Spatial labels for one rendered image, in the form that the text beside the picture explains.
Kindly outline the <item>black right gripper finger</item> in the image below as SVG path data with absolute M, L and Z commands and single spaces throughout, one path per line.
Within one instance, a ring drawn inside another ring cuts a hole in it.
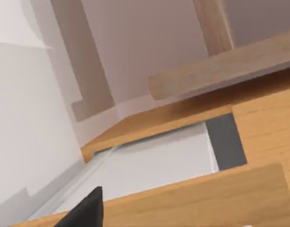
M 103 227 L 102 187 L 94 188 L 55 227 Z

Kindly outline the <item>grey drawer inside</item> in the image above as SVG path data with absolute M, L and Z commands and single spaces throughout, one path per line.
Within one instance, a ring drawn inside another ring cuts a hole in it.
M 70 210 L 97 186 L 108 201 L 218 171 L 206 124 L 182 127 L 97 153 L 30 219 Z

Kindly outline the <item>wooden cupboard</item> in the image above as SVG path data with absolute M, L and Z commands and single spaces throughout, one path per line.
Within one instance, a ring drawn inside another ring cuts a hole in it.
M 223 0 L 196 0 L 211 57 L 179 70 L 185 83 L 155 98 L 247 76 L 244 82 L 134 114 L 82 149 L 110 148 L 232 114 L 248 163 L 212 175 L 106 201 L 103 227 L 290 227 L 290 31 L 235 47 Z

